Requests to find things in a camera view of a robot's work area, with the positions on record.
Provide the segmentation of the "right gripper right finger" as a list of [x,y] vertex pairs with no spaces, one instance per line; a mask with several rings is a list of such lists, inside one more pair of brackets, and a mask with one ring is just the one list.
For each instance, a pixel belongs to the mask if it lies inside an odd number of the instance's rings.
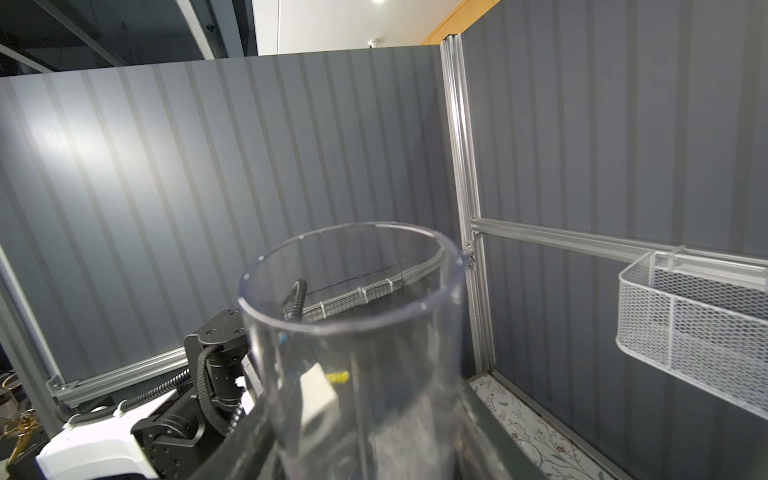
[[457,387],[456,479],[545,479],[465,380]]

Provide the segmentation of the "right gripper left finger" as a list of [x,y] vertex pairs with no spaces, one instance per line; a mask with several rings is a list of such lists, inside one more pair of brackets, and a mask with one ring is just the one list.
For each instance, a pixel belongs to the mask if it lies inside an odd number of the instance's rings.
[[191,480],[257,479],[275,442],[267,400],[260,397]]

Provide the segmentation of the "clear wine glass front sticker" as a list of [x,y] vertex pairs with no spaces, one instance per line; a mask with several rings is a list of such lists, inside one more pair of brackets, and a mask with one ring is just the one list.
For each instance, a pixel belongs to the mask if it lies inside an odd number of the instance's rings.
[[[317,322],[303,322],[307,294],[400,263],[402,290]],[[238,302],[290,479],[448,479],[455,464],[465,261],[441,232],[398,222],[305,233],[244,272]],[[301,428],[299,379],[319,363],[338,421]]]

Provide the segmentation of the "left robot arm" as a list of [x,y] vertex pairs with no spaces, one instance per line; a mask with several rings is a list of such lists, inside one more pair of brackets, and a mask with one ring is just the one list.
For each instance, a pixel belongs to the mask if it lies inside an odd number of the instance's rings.
[[186,368],[148,392],[89,413],[9,458],[11,479],[189,479],[253,406],[241,314],[226,309],[183,342]]

